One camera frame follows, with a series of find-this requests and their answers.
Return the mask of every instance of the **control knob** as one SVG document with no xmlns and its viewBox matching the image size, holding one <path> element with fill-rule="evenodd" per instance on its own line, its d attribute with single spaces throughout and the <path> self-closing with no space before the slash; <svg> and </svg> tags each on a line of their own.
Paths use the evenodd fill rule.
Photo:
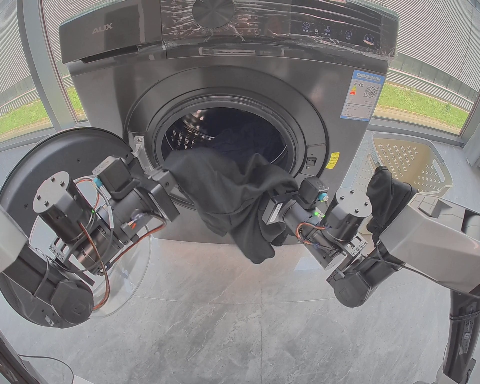
<svg viewBox="0 0 480 384">
<path fill-rule="evenodd" d="M 196 0 L 193 19 L 205 28 L 220 28 L 228 23 L 235 12 L 232 0 Z"/>
</svg>

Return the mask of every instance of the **yellow sticker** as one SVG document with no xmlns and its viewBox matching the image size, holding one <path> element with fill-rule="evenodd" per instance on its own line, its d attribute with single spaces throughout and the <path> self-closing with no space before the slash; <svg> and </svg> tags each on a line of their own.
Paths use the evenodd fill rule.
<svg viewBox="0 0 480 384">
<path fill-rule="evenodd" d="M 332 154 L 330 155 L 330 161 L 328 162 L 325 168 L 333 169 L 339 157 L 340 157 L 340 152 L 332 152 Z"/>
</svg>

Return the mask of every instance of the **qr code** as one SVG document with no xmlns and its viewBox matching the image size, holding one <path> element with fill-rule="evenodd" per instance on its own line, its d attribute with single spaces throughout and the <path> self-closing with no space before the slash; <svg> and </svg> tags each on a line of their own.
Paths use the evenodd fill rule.
<svg viewBox="0 0 480 384">
<path fill-rule="evenodd" d="M 376 87 L 374 85 L 367 85 L 365 92 L 363 93 L 363 97 L 368 97 L 370 99 L 375 99 L 378 95 L 378 90 L 380 87 Z"/>
</svg>

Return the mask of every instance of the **laundry basket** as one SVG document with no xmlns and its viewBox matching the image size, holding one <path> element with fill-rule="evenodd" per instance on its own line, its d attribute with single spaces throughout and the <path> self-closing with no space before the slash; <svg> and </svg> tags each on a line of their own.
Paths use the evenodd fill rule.
<svg viewBox="0 0 480 384">
<path fill-rule="evenodd" d="M 352 173 L 349 172 L 342 186 L 366 193 L 368 183 L 380 165 L 387 166 L 394 178 L 422 193 L 441 197 L 453 186 L 452 176 L 430 140 L 395 133 L 373 133 L 370 138 L 364 138 L 359 155 L 362 149 L 364 157 L 361 162 L 355 164 L 354 161 Z M 368 221 L 360 228 L 363 234 L 367 233 Z"/>
</svg>

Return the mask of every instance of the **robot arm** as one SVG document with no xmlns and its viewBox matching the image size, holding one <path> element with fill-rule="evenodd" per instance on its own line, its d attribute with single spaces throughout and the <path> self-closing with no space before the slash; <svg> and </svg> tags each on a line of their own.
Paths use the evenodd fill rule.
<svg viewBox="0 0 480 384">
<path fill-rule="evenodd" d="M 86 321 L 95 307 L 85 272 L 102 275 L 124 245 L 138 240 L 138 231 L 151 217 L 166 222 L 179 215 L 168 196 L 176 181 L 167 171 L 157 169 L 147 177 L 137 161 L 127 166 L 109 156 L 93 174 L 99 191 L 105 196 L 100 189 L 105 188 L 109 194 L 98 210 L 66 172 L 52 175 L 37 191 L 34 210 L 58 236 L 50 246 L 55 259 L 32 249 L 22 230 L 0 210 L 0 267 L 8 277 L 8 284 L 0 280 L 0 290 L 33 323 L 66 328 Z M 262 219 L 286 223 L 324 269 L 343 257 L 327 282 L 348 307 L 362 305 L 405 264 L 446 282 L 452 289 L 450 340 L 437 383 L 465 384 L 480 330 L 480 214 L 417 194 L 383 231 L 374 251 L 365 255 L 367 241 L 358 229 L 372 212 L 368 197 L 341 188 L 323 215 L 316 206 L 327 199 L 327 190 L 312 177 L 297 194 L 273 191 Z"/>
<path fill-rule="evenodd" d="M 317 191 L 311 189 L 309 195 L 315 197 Z M 319 184 L 318 193 L 324 190 Z M 267 220 L 272 220 L 280 200 L 272 199 Z M 369 205 L 365 195 L 341 188 L 321 218 L 305 206 L 301 187 L 294 200 L 281 206 L 275 220 L 295 231 L 324 269 L 343 255 L 327 282 L 348 307 L 362 305 L 405 264 L 451 289 L 450 336 L 435 384 L 466 384 L 475 365 L 472 355 L 480 332 L 480 214 L 417 193 L 391 218 L 375 249 L 365 255 L 367 242 L 357 230 L 371 212 Z"/>
<path fill-rule="evenodd" d="M 0 266 L 7 277 L 0 280 L 0 289 L 7 302 L 35 324 L 67 328 L 86 321 L 96 309 L 94 281 L 86 272 L 103 275 L 102 266 L 111 268 L 123 246 L 137 241 L 137 233 L 152 217 L 172 221 L 179 214 L 168 197 L 175 186 L 169 172 L 158 170 L 147 177 L 137 162 L 127 166 L 109 156 L 93 173 L 110 195 L 97 210 L 67 172 L 52 175 L 38 188 L 33 209 L 57 235 L 49 247 L 54 258 L 33 249 L 20 227 L 0 211 Z"/>
</svg>

